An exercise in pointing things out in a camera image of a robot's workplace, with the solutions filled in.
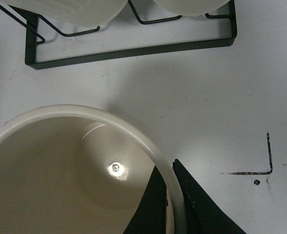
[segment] white table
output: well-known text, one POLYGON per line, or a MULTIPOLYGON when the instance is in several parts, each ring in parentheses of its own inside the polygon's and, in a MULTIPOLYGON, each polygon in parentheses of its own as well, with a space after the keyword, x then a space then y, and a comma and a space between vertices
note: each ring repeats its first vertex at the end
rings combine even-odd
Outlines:
POLYGON ((135 117, 243 230, 287 233, 287 2, 235 3, 231 47, 39 71, 23 63, 25 29, 0 11, 0 126, 65 103, 135 117), (221 174, 269 170, 267 132, 271 175, 221 174))

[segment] dish rack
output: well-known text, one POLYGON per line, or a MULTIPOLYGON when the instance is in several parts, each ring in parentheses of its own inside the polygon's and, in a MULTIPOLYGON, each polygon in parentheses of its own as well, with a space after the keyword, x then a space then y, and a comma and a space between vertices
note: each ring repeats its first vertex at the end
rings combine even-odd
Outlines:
MULTIPOLYGON (((134 6, 131 0, 128 0, 128 5, 130 6, 134 16, 139 24, 142 27, 146 25, 156 24, 156 23, 163 23, 169 22, 174 20, 179 20, 182 16, 175 16, 169 17, 164 19, 156 19, 156 20, 149 20, 144 21, 140 18, 136 7, 134 6)), ((219 39, 208 39, 208 40, 197 40, 197 41, 190 41, 190 42, 178 42, 178 43, 170 43, 170 44, 163 44, 163 45, 154 45, 154 46, 144 46, 132 49, 121 49, 121 50, 114 50, 109 52, 101 52, 95 53, 90 55, 82 55, 82 56, 74 56, 70 58, 60 58, 60 59, 53 59, 47 61, 37 61, 36 59, 36 52, 37 47, 41 46, 41 44, 46 43, 45 38, 38 33, 39 27, 39 20, 45 22, 49 27, 55 30, 58 34, 63 37, 77 37, 80 35, 86 35, 91 33, 96 33, 100 30, 100 26, 95 29, 81 31, 77 33, 66 34, 58 29, 54 24, 52 24, 48 19, 44 16, 29 12, 26 10, 22 10, 13 6, 10 6, 15 12, 21 15, 24 19, 26 19, 26 23, 12 14, 9 10, 4 8, 0 5, 0 10, 4 13, 9 15, 19 24, 26 28, 26 45, 25 45, 25 64, 36 69, 46 69, 52 67, 59 67, 59 66, 67 66, 73 64, 80 64, 86 62, 94 62, 100 60, 108 60, 108 59, 118 59, 118 58, 125 58, 125 57, 133 57, 133 56, 141 56, 141 55, 151 55, 151 54, 159 54, 159 53, 168 53, 168 52, 176 52, 176 51, 186 51, 186 50, 196 50, 196 49, 206 49, 206 48, 215 48, 215 47, 225 47, 231 46, 237 36, 237 21, 236 21, 236 11, 235 11, 235 4, 234 0, 230 0, 228 3, 229 14, 225 15, 210 15, 205 14, 206 18, 211 20, 220 20, 220 19, 228 19, 231 29, 231 36, 226 38, 219 38, 219 39)))

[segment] white container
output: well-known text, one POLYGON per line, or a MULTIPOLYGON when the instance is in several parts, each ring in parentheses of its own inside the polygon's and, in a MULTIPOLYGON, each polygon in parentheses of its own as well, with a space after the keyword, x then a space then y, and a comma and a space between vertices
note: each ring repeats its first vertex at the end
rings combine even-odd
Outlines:
POLYGON ((154 0, 166 10, 181 16, 199 16, 220 8, 229 0, 154 0))
POLYGON ((11 6, 77 26, 95 27, 112 20, 127 0, 0 0, 11 6))
POLYGON ((0 128, 0 233, 123 233, 156 165, 170 193, 175 234, 184 198, 164 154, 107 112, 39 108, 0 128))

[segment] black mark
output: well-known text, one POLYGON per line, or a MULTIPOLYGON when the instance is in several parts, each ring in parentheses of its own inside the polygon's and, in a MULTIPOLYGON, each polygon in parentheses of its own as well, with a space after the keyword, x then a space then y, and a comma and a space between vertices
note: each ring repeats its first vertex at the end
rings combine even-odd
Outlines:
POLYGON ((269 167, 270 167, 269 171, 267 171, 267 172, 232 172, 232 173, 226 173, 226 174, 228 174, 228 175, 240 175, 240 176, 270 175, 272 173, 272 158, 271 158, 271 149, 270 149, 270 142, 269 142, 269 133, 267 133, 267 146, 268 146, 268 157, 269 157, 269 167))
POLYGON ((254 181, 254 184, 255 185, 259 185, 261 182, 258 180, 258 179, 256 179, 255 181, 254 181))

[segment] black marker line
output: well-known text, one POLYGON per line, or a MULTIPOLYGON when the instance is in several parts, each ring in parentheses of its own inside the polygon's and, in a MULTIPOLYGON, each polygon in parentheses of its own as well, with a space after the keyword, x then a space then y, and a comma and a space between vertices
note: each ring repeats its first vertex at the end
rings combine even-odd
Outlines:
POLYGON ((221 174, 228 174, 228 175, 238 175, 238 176, 259 176, 259 175, 270 175, 272 173, 272 157, 271 157, 271 149, 270 149, 270 142, 269 142, 269 133, 267 133, 267 146, 268 146, 268 156, 269 156, 269 166, 270 170, 268 172, 232 172, 232 173, 221 173, 221 174))

